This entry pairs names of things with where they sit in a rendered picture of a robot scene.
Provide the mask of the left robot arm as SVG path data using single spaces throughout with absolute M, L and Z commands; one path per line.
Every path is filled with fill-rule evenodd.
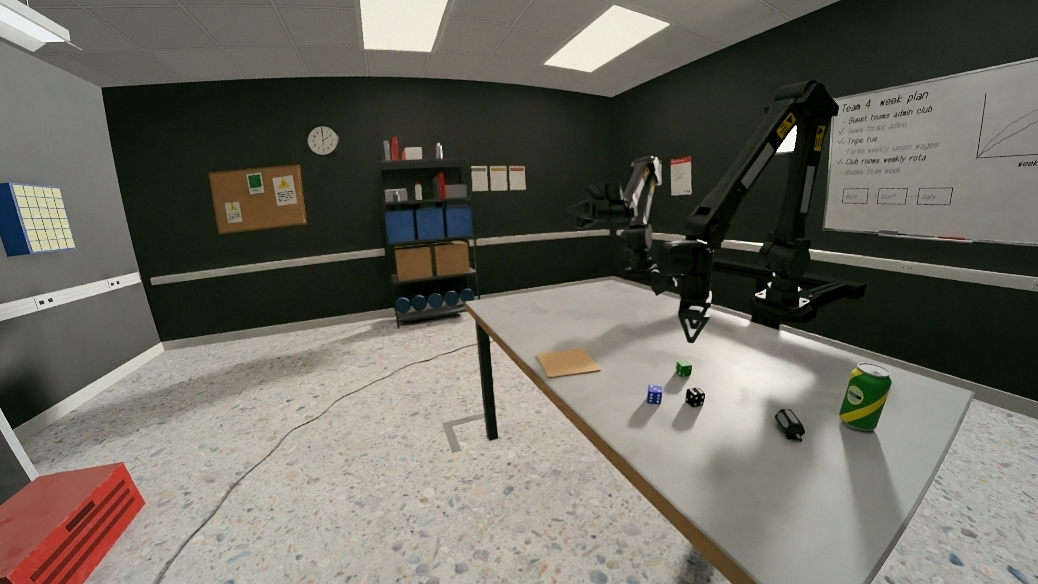
M 782 86 L 775 93 L 765 105 L 766 117 L 749 142 L 687 218 L 685 240 L 661 245 L 657 269 L 651 272 L 651 289 L 656 296 L 675 288 L 677 278 L 681 278 L 680 297 L 696 299 L 696 274 L 701 278 L 712 274 L 714 251 L 707 249 L 721 249 L 723 235 L 740 203 L 796 126 L 778 222 L 758 253 L 759 265 L 773 271 L 772 283 L 767 284 L 766 290 L 755 294 L 755 301 L 790 314 L 809 307 L 810 301 L 800 297 L 799 287 L 811 259 L 805 219 L 824 138 L 839 106 L 825 86 L 815 80 Z M 794 246 L 785 241 L 793 242 Z M 688 275 L 690 272 L 693 276 Z

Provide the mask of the tan flat mat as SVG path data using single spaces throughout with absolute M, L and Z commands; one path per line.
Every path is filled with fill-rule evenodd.
M 583 347 L 540 353 L 537 357 L 548 378 L 601 371 Z

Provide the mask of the green drink can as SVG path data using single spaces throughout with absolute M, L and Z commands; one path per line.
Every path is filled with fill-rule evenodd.
M 859 432 L 877 427 L 892 384 L 890 371 L 879 365 L 859 363 L 850 377 L 839 417 Z

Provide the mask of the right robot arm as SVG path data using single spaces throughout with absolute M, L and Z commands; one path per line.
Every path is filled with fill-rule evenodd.
M 625 268 L 625 273 L 645 275 L 651 273 L 653 269 L 657 269 L 657 265 L 652 265 L 649 249 L 647 249 L 652 245 L 652 228 L 650 224 L 647 224 L 649 211 L 654 189 L 660 183 L 657 168 L 657 157 L 648 156 L 635 159 L 635 163 L 632 162 L 630 166 L 632 176 L 624 193 L 621 183 L 618 182 L 607 184 L 594 182 L 586 188 L 588 194 L 597 201 L 598 211 L 610 210 L 608 215 L 611 217 L 608 221 L 614 221 L 614 223 L 631 221 L 629 226 L 625 227 L 626 231 L 622 231 L 620 235 L 622 249 L 632 250 L 630 252 L 631 267 Z

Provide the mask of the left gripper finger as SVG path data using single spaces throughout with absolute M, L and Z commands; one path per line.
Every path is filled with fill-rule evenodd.
M 698 307 L 701 307 L 701 304 L 693 304 L 693 303 L 692 303 L 692 306 L 698 306 Z M 704 314 L 705 314 L 705 313 L 706 313 L 706 311 L 707 311 L 707 308 L 702 308 L 702 310 L 701 310 L 701 312 L 700 312 L 700 313 L 704 313 Z M 688 319 L 688 322 L 689 322 L 689 326 L 690 326 L 690 329 L 696 329 L 696 327 L 698 327 L 698 325 L 699 325 L 699 323 L 700 323 L 700 322 L 699 322 L 698 319 L 696 319 L 696 322 L 695 322 L 695 323 L 693 323 L 693 321 L 692 321 L 692 319 Z
M 687 342 L 694 344 L 695 341 L 696 341 L 698 336 L 700 335 L 700 333 L 702 332 L 702 330 L 704 329 L 704 327 L 706 326 L 706 324 L 710 319 L 710 314 L 701 314 L 700 313 L 700 316 L 696 316 L 696 315 L 689 315 L 689 314 L 678 313 L 678 316 L 679 316 L 679 319 L 680 319 L 680 322 L 682 324 L 682 327 L 683 327 L 683 330 L 684 330 Z M 699 322 L 701 322 L 701 324 L 699 325 L 699 327 L 696 329 L 696 332 L 693 335 L 693 337 L 690 336 L 686 319 L 698 319 Z

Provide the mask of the black die with white pips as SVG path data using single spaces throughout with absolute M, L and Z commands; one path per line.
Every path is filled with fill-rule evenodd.
M 705 393 L 699 388 L 690 388 L 686 391 L 685 401 L 691 407 L 702 406 L 705 400 Z

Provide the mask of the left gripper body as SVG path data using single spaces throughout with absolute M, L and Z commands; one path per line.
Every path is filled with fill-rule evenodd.
M 701 274 L 696 274 L 696 299 L 681 297 L 678 313 L 700 316 L 700 310 L 689 309 L 689 307 L 692 306 L 692 303 L 702 304 L 702 308 L 711 307 L 711 274 L 704 274 L 704 278 L 701 278 Z

